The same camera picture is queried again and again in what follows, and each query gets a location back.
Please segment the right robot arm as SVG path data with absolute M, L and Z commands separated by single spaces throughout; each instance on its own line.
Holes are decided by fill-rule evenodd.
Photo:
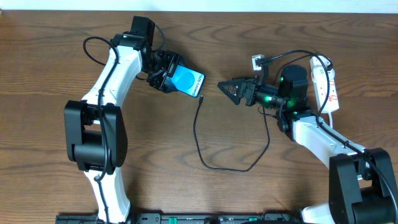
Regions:
M 329 170 L 328 202 L 306 207 L 305 223 L 397 223 L 397 185 L 389 154 L 355 144 L 324 123 L 307 105 L 307 71 L 289 65 L 279 86 L 254 77 L 234 78 L 218 88 L 235 104 L 246 99 L 275 109 L 277 125 Z

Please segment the blue screen smartphone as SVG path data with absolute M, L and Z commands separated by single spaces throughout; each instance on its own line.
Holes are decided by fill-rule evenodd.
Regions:
M 187 67 L 178 65 L 169 83 L 177 90 L 191 97 L 198 97 L 206 76 Z

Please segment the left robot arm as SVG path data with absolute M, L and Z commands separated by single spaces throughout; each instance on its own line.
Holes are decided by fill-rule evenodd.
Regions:
M 65 105 L 67 155 L 90 180 L 99 207 L 98 223 L 135 222 L 121 172 L 128 148 L 122 107 L 131 84 L 143 72 L 152 88 L 176 91 L 166 79 L 180 56 L 153 49 L 157 29 L 148 17 L 134 16 L 129 31 L 103 39 L 109 57 L 96 83 L 80 101 Z

